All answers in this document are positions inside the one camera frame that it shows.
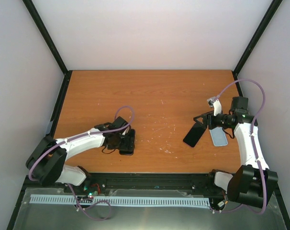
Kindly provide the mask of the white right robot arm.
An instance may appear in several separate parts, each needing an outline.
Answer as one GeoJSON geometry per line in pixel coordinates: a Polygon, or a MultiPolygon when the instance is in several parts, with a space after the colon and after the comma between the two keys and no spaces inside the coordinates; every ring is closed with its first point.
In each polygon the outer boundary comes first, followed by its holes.
{"type": "Polygon", "coordinates": [[[213,171],[213,184],[227,192],[228,199],[246,206],[265,208],[278,182],[269,169],[258,140],[258,127],[248,111],[246,97],[233,97],[228,113],[223,113],[215,97],[207,100],[213,110],[194,118],[204,129],[231,129],[237,140],[241,166],[235,174],[213,171]]]}

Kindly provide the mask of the pink phone black screen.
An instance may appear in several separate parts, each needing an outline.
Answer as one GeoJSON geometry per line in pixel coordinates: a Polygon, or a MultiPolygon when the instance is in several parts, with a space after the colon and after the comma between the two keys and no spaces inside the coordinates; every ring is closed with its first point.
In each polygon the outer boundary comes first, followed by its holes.
{"type": "Polygon", "coordinates": [[[206,129],[207,127],[199,123],[195,123],[192,126],[192,128],[189,130],[187,135],[184,137],[183,142],[186,145],[190,146],[191,148],[194,148],[196,144],[199,142],[199,140],[201,139],[206,129]]]}

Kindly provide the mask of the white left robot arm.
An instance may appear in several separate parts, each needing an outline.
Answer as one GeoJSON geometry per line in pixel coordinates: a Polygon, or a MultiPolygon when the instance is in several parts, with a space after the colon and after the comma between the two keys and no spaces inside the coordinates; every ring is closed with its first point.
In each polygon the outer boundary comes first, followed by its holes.
{"type": "Polygon", "coordinates": [[[95,148],[109,154],[118,150],[121,155],[133,155],[135,130],[122,117],[112,123],[96,125],[92,129],[67,138],[44,137],[26,161],[31,181],[41,186],[54,183],[72,184],[81,193],[91,189],[91,180],[80,166],[69,166],[66,161],[95,148]]]}

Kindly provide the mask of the light blue phone case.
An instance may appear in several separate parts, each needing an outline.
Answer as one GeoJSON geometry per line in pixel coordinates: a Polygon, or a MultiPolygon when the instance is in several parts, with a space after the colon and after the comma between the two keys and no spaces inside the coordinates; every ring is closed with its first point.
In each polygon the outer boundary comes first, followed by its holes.
{"type": "Polygon", "coordinates": [[[223,147],[228,145],[226,134],[223,132],[223,129],[221,127],[210,129],[209,133],[215,147],[223,147]]]}

